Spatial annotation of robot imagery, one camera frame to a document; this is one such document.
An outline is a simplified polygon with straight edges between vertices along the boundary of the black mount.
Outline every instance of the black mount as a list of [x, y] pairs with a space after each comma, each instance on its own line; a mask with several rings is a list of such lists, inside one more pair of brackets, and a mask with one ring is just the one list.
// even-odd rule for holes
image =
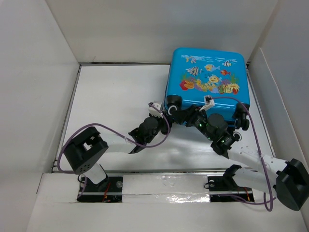
[[71, 140], [63, 153], [74, 173], [79, 175], [91, 169], [107, 149], [108, 145], [100, 137], [100, 132], [95, 127], [88, 127]]
[[309, 174], [302, 162], [292, 159], [287, 166], [277, 172], [277, 198], [286, 207], [298, 211], [309, 197]]

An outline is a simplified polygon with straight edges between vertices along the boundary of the red wire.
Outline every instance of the red wire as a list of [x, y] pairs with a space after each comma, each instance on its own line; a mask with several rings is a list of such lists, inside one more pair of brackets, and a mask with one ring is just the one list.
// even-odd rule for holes
[[248, 201], [250, 201], [250, 197], [249, 197], [249, 193], [248, 193], [248, 190], [246, 187], [243, 187], [245, 190], [246, 190], [246, 193], [247, 193], [247, 197], [248, 197]]
[[105, 192], [104, 192], [103, 202], [104, 202], [104, 200], [107, 198], [106, 194], [107, 194], [108, 190], [110, 189], [110, 186], [111, 186], [111, 183], [108, 183], [107, 189], [106, 189]]

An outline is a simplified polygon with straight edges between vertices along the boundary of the striped fish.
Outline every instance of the striped fish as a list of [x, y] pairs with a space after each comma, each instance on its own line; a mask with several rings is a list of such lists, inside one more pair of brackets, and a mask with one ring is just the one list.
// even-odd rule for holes
[[188, 71], [188, 73], [190, 73], [193, 76], [198, 75], [198, 66], [194, 66], [194, 67], [186, 69], [186, 70]]
[[222, 63], [222, 65], [224, 65], [224, 66], [226, 66], [226, 67], [229, 67], [229, 66], [231, 66], [232, 64], [230, 63], [229, 60], [226, 60], [226, 61], [224, 61], [224, 63]]

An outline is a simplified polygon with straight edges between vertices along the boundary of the wire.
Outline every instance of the wire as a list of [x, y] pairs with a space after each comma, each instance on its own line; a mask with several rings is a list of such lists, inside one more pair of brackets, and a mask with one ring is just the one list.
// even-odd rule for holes
[[80, 194], [78, 194], [77, 198], [80, 198], [82, 196], [82, 194], [85, 192], [86, 189], [86, 185], [87, 185], [87, 177], [85, 176], [85, 181], [84, 181], [84, 186], [82, 188], [82, 191]]
[[106, 189], [105, 192], [104, 192], [103, 202], [104, 202], [105, 199], [107, 198], [106, 194], [107, 194], [108, 190], [110, 189], [110, 186], [111, 186], [111, 182], [108, 183], [107, 189]]
[[268, 173], [267, 173], [267, 169], [266, 169], [266, 165], [265, 165], [264, 159], [262, 157], [261, 147], [260, 147], [260, 144], [259, 144], [259, 141], [258, 141], [258, 138], [257, 138], [257, 134], [256, 134], [256, 130], [255, 130], [255, 127], [254, 127], [254, 123], [253, 123], [253, 119], [251, 117], [251, 114], [249, 113], [249, 110], [246, 108], [246, 106], [240, 100], [238, 100], [237, 98], [233, 98], [233, 97], [212, 97], [212, 99], [220, 99], [220, 98], [236, 100], [244, 108], [244, 110], [246, 111], [246, 113], [247, 113], [247, 115], [248, 115], [248, 117], [249, 117], [249, 119], [251, 121], [251, 126], [252, 126], [252, 130], [253, 130], [253, 133], [254, 133], [254, 138], [255, 138], [255, 142], [256, 142], [256, 146], [257, 146], [257, 151], [258, 151], [259, 156], [261, 158], [261, 163], [262, 163], [262, 167], [263, 167], [263, 170], [264, 170], [264, 174], [265, 174], [265, 178], [266, 178], [266, 183], [267, 183], [267, 187], [268, 187], [268, 191], [269, 191], [269, 196], [270, 196], [270, 200], [266, 201], [266, 193], [264, 193], [264, 195], [263, 195], [264, 203], [263, 204], [264, 204], [266, 210], [271, 212], [273, 210], [273, 204], [274, 204], [273, 201], [274, 201], [275, 198], [273, 198], [273, 195], [272, 195], [272, 189], [271, 189], [271, 184], [270, 184], [269, 176], [268, 176]]
[[83, 182], [82, 180], [79, 179], [79, 177], [80, 177], [81, 175], [82, 175], [82, 174], [79, 174], [79, 175], [78, 175], [77, 181], [78, 181], [79, 183], [83, 184], [84, 182]]
[[72, 140], [78, 133], [80, 133], [82, 130], [84, 130], [84, 129], [88, 128], [88, 127], [91, 127], [91, 126], [103, 127], [104, 129], [107, 129], [108, 131], [113, 132], [114, 134], [118, 135], [119, 137], [121, 137], [121, 138], [123, 138], [123, 139], [125, 139], [125, 140], [127, 140], [127, 141], [129, 141], [129, 142], [131, 142], [131, 143], [133, 143], [133, 144], [135, 144], [135, 145], [137, 145], [137, 146], [144, 147], [144, 148], [152, 148], [152, 147], [156, 147], [156, 146], [159, 146], [159, 145], [161, 145], [162, 143], [164, 143], [164, 141], [168, 138], [169, 133], [170, 133], [169, 122], [168, 122], [167, 118], [164, 116], [164, 114], [162, 113], [161, 110], [157, 109], [157, 108], [154, 107], [152, 104], [148, 104], [148, 105], [149, 105], [150, 107], [154, 108], [158, 113], [160, 113], [160, 114], [162, 115], [162, 117], [164, 118], [164, 120], [165, 120], [165, 122], [166, 122], [166, 124], [167, 124], [167, 126], [168, 126], [168, 133], [166, 134], [166, 136], [164, 137], [164, 139], [163, 139], [161, 142], [159, 142], [159, 143], [157, 143], [157, 144], [155, 144], [155, 145], [142, 145], [142, 144], [139, 144], [139, 143], [135, 142], [135, 141], [132, 140], [132, 139], [129, 139], [129, 138], [125, 137], [125, 136], [122, 135], [121, 133], [119, 133], [119, 132], [117, 132], [117, 131], [115, 131], [115, 130], [113, 130], [113, 129], [107, 127], [107, 126], [104, 126], [104, 125], [100, 124], [100, 123], [90, 123], [90, 124], [87, 124], [87, 125], [85, 125], [85, 126], [79, 128], [76, 132], [74, 132], [74, 133], [70, 136], [70, 138], [67, 140], [67, 142], [63, 145], [63, 147], [62, 147], [62, 149], [61, 149], [61, 151], [60, 151], [60, 153], [59, 153], [59, 156], [58, 156], [58, 161], [57, 161], [57, 168], [58, 168], [58, 170], [59, 170], [60, 172], [62, 172], [62, 173], [67, 173], [67, 174], [74, 174], [74, 173], [75, 173], [74, 171], [65, 171], [65, 170], [63, 170], [63, 169], [60, 167], [61, 157], [62, 157], [62, 155], [63, 155], [64, 150], [65, 150], [65, 149], [67, 148], [67, 146], [70, 144], [71, 140]]
[[246, 190], [248, 201], [250, 201], [249, 193], [246, 187], [243, 187]]

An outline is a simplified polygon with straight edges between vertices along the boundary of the white wall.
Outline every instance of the white wall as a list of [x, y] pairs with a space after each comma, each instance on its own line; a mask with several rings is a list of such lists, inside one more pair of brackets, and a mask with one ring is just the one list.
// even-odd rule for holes
[[0, 231], [27, 229], [78, 63], [44, 0], [0, 0]]
[[79, 62], [170, 63], [181, 46], [247, 60], [277, 0], [47, 0]]
[[[276, 155], [309, 163], [309, 1], [282, 0], [249, 66]], [[309, 202], [302, 209], [309, 226]]]

